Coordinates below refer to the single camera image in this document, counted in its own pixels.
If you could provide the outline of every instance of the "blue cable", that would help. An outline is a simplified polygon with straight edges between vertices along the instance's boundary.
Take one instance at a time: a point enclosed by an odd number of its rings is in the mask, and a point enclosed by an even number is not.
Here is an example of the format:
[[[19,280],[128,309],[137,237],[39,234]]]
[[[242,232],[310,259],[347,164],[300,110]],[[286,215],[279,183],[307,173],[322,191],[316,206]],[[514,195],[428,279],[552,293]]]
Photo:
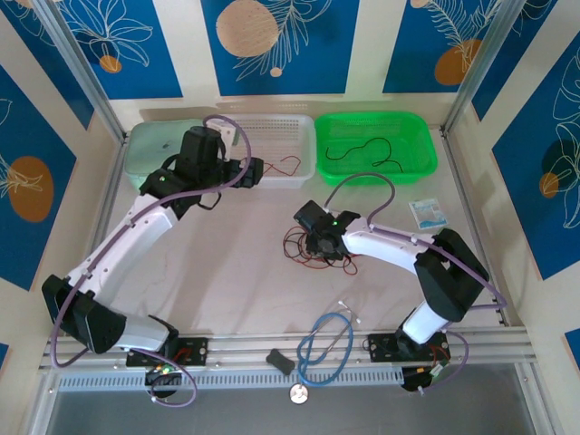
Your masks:
[[[346,362],[348,361],[348,357],[351,354],[351,350],[353,349],[353,342],[354,342],[353,326],[351,325],[351,321],[348,320],[346,317],[344,317],[340,313],[328,313],[328,314],[322,315],[314,324],[314,326],[312,328],[312,332],[316,331],[316,329],[318,329],[318,327],[320,326],[320,324],[322,322],[324,322],[325,320],[327,320],[329,318],[333,318],[333,317],[341,319],[346,324],[348,324],[348,345],[346,346],[346,352],[344,353],[344,357],[343,357],[342,362],[340,363],[340,365],[336,369],[336,372],[334,372],[332,376],[330,376],[328,379],[325,379],[324,381],[320,381],[320,382],[310,381],[309,379],[306,378],[306,369],[308,368],[309,365],[320,364],[322,361],[324,361],[324,358],[326,358],[326,355],[322,354],[317,359],[310,361],[310,353],[312,351],[312,346],[314,343],[314,335],[312,335],[312,336],[309,335],[309,336],[305,337],[300,342],[300,344],[298,344],[298,348],[296,350],[296,353],[298,354],[298,369],[297,370],[298,370],[298,377],[300,378],[300,382],[308,387],[324,387],[325,385],[328,385],[330,382],[334,381],[338,377],[338,375],[341,374],[341,371],[343,370],[344,366],[346,365]],[[304,347],[304,345],[306,343],[308,343],[308,348],[306,350],[306,356],[304,357],[302,355],[302,348]]]

